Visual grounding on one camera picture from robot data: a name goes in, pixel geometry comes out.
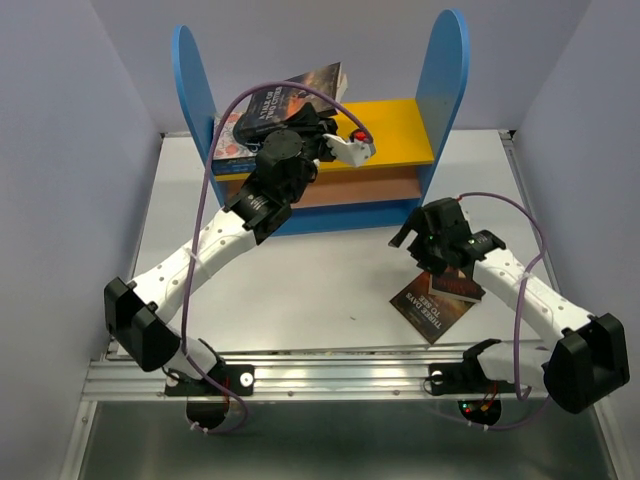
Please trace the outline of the A Tale of Two Cities book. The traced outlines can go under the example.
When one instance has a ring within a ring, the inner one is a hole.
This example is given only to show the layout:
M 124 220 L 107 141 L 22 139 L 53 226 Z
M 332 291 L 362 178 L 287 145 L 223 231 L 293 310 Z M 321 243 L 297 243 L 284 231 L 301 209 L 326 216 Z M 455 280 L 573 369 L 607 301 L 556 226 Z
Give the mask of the A Tale of Two Cities book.
M 347 76 L 342 70 L 341 62 L 294 76 L 288 81 L 307 85 L 330 96 L 336 102 L 341 100 L 348 88 Z M 337 114 L 337 110 L 330 103 L 307 91 L 292 87 L 271 87 L 251 96 L 247 109 L 235 123 L 234 137 L 243 145 L 257 143 L 263 136 L 296 114 L 306 103 L 310 103 L 320 116 Z

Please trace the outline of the Edward Tulane book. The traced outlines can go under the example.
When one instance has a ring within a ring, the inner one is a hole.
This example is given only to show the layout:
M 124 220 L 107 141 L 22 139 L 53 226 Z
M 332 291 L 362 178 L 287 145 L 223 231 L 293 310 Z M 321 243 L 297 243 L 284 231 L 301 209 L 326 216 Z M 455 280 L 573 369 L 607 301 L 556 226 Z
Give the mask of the Edward Tulane book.
M 485 290 L 467 278 L 459 270 L 448 269 L 439 276 L 430 277 L 429 293 L 460 301 L 478 303 L 485 295 Z

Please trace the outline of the Three Days to See book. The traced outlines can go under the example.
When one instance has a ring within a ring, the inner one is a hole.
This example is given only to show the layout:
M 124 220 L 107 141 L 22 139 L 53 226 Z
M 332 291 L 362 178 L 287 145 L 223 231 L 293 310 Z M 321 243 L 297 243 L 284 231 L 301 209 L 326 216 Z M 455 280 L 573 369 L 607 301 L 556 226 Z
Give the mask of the Three Days to See book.
M 390 304 L 429 343 L 436 343 L 474 305 L 456 293 L 436 290 L 429 273 L 421 273 L 391 298 Z

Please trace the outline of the Little Women book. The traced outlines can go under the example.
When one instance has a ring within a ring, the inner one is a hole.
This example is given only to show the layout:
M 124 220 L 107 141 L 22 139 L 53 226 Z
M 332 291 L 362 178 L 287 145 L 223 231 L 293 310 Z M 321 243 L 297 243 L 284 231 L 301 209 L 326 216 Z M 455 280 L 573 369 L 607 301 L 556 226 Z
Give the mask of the Little Women book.
M 232 112 L 223 125 L 215 148 L 215 161 L 247 159 L 254 158 L 256 156 L 256 147 L 247 147 L 239 143 L 234 136 L 234 127 L 241 119 L 242 115 L 243 112 Z

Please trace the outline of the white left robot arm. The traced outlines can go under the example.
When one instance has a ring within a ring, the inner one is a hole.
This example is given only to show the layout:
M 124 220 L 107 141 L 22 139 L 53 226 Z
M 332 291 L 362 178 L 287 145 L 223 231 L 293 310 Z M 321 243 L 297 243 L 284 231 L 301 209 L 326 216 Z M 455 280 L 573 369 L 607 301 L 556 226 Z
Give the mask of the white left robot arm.
M 188 379 L 202 394 L 221 386 L 221 357 L 203 341 L 182 336 L 170 322 L 185 293 L 199 289 L 291 217 L 293 204 L 315 181 L 319 163 L 333 161 L 325 137 L 337 130 L 334 118 L 305 104 L 284 126 L 262 136 L 254 170 L 201 229 L 198 241 L 187 241 L 129 282 L 115 278 L 107 284 L 107 329 L 143 371 L 163 369 Z

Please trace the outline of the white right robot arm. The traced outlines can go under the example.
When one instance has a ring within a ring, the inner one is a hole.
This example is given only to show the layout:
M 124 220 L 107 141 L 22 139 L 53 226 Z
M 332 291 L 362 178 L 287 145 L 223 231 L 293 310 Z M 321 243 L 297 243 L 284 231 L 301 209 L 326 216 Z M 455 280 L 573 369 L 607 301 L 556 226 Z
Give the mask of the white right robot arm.
M 622 322 L 575 305 L 533 274 L 506 243 L 488 230 L 472 231 L 458 200 L 445 197 L 414 208 L 390 240 L 398 248 L 416 234 L 408 251 L 433 277 L 462 272 L 526 322 L 542 344 L 529 350 L 499 339 L 467 349 L 458 363 L 431 369 L 432 393 L 482 392 L 491 384 L 544 391 L 577 414 L 630 380 Z

